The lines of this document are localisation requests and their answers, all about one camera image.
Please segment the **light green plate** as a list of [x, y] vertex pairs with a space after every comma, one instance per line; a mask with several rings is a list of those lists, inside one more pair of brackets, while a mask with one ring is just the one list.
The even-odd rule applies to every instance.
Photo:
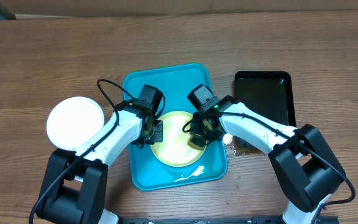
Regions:
[[205, 148], [194, 148], [189, 145], [189, 133], [182, 128], [192, 119], [193, 115], [186, 111], [171, 111], [162, 115], [163, 141], [151, 145], [156, 158], [168, 166], [184, 167], [196, 162], [204, 153]]

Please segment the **white plate front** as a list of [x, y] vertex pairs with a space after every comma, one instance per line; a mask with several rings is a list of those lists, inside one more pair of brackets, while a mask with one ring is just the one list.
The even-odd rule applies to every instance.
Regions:
[[54, 146], [71, 150], [93, 137], [103, 125], [104, 113], [97, 102], [74, 96], [53, 108], [47, 119], [46, 131]]

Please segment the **green yellow sponge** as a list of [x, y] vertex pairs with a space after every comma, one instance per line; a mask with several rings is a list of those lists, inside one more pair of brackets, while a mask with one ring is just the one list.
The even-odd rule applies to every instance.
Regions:
[[203, 151], [206, 147], [206, 143], [204, 139], [200, 139], [200, 138], [191, 138], [188, 141], [188, 145], [190, 147], [192, 147], [193, 149], [199, 150], [199, 151]]

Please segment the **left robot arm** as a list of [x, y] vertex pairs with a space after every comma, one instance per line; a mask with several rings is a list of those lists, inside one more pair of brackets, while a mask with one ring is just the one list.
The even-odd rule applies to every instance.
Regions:
[[105, 209], [108, 169], [130, 144], [162, 142], [158, 103], [141, 100], [115, 105], [111, 119], [89, 139], [70, 150], [56, 149], [50, 156], [34, 217], [52, 223], [117, 223]]

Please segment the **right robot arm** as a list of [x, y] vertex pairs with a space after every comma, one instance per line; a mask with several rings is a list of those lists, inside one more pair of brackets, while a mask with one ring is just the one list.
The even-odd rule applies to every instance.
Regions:
[[284, 223], [318, 223], [320, 213], [338, 187], [351, 182], [320, 131], [276, 123], [248, 109], [231, 96], [196, 96], [196, 108], [184, 128], [193, 147], [205, 146], [223, 134], [239, 137], [268, 155], [280, 187], [289, 200], [281, 217]]

